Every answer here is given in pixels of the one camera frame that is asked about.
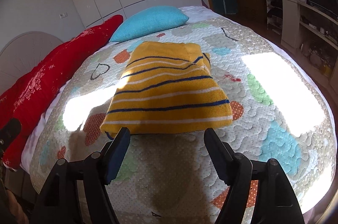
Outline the yellow striped knit sweater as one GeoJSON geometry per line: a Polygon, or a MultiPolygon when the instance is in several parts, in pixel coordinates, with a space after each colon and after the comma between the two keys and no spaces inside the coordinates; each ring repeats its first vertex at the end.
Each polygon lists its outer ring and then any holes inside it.
{"type": "Polygon", "coordinates": [[[148,41],[131,54],[100,129],[110,137],[122,127],[133,135],[177,134],[232,122],[209,54],[198,44],[148,41]]]}

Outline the red snowflake blanket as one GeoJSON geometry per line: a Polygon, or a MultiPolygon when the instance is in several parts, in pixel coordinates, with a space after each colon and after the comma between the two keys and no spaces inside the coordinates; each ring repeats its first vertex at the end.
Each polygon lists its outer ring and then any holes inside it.
{"type": "Polygon", "coordinates": [[[18,136],[4,148],[2,161],[5,167],[19,169],[27,139],[41,115],[82,63],[106,45],[123,20],[122,15],[114,15],[57,46],[32,71],[20,77],[1,95],[1,127],[12,118],[21,123],[18,136]]]}

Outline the white round headboard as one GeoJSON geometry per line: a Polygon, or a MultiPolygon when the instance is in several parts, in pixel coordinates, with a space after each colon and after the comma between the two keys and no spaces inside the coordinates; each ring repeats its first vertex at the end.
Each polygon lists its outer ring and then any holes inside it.
{"type": "Polygon", "coordinates": [[[30,72],[62,43],[59,38],[44,32],[27,32],[13,38],[1,50],[1,93],[12,87],[17,79],[30,72]]]}

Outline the cluttered shelf unit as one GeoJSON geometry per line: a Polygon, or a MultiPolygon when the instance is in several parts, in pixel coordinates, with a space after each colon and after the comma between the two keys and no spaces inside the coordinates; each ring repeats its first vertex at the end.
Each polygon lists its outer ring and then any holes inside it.
{"type": "Polygon", "coordinates": [[[266,0],[267,26],[323,87],[337,91],[337,18],[313,2],[266,0]]]}

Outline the turquoise knit pillow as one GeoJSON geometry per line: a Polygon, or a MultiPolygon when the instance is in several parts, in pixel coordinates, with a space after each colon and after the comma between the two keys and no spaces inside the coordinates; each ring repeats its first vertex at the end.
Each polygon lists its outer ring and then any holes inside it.
{"type": "Polygon", "coordinates": [[[173,29],[184,25],[188,20],[189,17],[177,7],[150,7],[124,21],[113,33],[109,42],[125,42],[152,33],[173,29]]]}

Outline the white wall socket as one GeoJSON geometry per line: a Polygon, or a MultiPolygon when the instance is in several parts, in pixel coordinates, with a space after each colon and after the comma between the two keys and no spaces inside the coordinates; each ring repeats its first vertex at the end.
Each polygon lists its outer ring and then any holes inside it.
{"type": "Polygon", "coordinates": [[[63,18],[66,18],[68,16],[68,13],[61,13],[60,14],[60,18],[63,19],[63,18]]]}

